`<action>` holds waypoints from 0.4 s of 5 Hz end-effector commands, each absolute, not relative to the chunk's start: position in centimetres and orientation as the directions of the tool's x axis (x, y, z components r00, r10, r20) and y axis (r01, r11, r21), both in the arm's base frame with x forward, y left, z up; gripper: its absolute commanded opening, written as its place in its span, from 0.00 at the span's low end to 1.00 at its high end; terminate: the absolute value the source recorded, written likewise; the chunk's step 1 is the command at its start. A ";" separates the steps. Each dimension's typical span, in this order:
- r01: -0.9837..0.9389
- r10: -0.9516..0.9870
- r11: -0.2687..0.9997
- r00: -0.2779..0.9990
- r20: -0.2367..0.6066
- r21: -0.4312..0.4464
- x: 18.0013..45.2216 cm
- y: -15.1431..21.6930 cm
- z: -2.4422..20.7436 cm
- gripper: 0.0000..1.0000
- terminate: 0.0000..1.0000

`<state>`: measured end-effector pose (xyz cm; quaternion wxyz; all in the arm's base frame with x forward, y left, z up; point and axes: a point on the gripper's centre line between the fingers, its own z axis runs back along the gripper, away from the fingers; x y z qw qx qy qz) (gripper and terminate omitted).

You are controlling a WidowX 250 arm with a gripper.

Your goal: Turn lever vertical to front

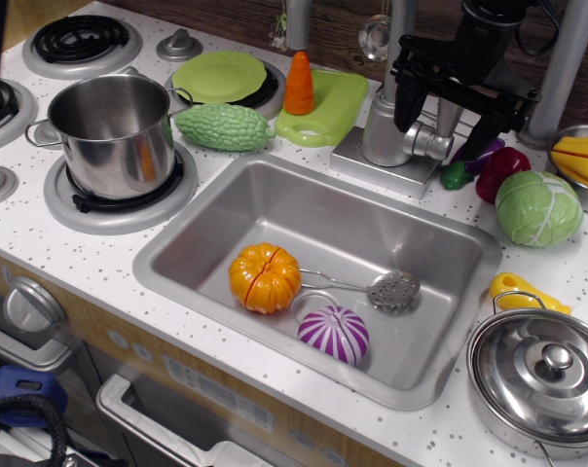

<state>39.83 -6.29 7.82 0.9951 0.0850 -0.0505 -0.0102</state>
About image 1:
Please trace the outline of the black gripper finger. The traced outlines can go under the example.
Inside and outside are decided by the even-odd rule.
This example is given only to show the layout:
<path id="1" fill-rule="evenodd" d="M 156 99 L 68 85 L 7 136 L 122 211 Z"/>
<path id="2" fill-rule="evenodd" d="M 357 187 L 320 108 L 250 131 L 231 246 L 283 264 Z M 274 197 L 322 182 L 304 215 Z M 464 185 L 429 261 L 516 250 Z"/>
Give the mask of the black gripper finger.
<path id="1" fill-rule="evenodd" d="M 398 130 L 407 132 L 420 115 L 427 97 L 426 87 L 415 77 L 402 75 L 399 79 L 394 122 Z"/>
<path id="2" fill-rule="evenodd" d="M 464 143 L 460 160 L 475 161 L 501 133 L 520 130 L 523 126 L 524 115 L 521 112 L 494 110 L 483 115 Z"/>

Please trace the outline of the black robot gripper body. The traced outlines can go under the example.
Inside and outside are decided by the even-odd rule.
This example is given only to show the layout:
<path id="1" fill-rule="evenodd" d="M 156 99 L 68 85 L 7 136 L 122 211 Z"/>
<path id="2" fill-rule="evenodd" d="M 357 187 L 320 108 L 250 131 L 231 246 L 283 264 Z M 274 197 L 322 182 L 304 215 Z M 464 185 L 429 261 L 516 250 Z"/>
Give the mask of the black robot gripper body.
<path id="1" fill-rule="evenodd" d="M 480 115 L 498 108 L 527 112 L 541 93 L 513 71 L 505 59 L 502 39 L 434 40 L 406 34 L 393 62 L 396 85 L 402 75 L 417 78 L 434 94 Z"/>

